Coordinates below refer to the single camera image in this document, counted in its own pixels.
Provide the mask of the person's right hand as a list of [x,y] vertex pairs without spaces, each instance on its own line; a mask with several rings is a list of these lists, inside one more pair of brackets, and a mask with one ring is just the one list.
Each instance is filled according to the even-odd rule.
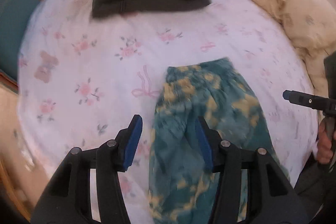
[[329,164],[334,153],[331,150],[331,139],[327,136],[326,119],[324,118],[318,128],[318,143],[316,159],[320,164]]

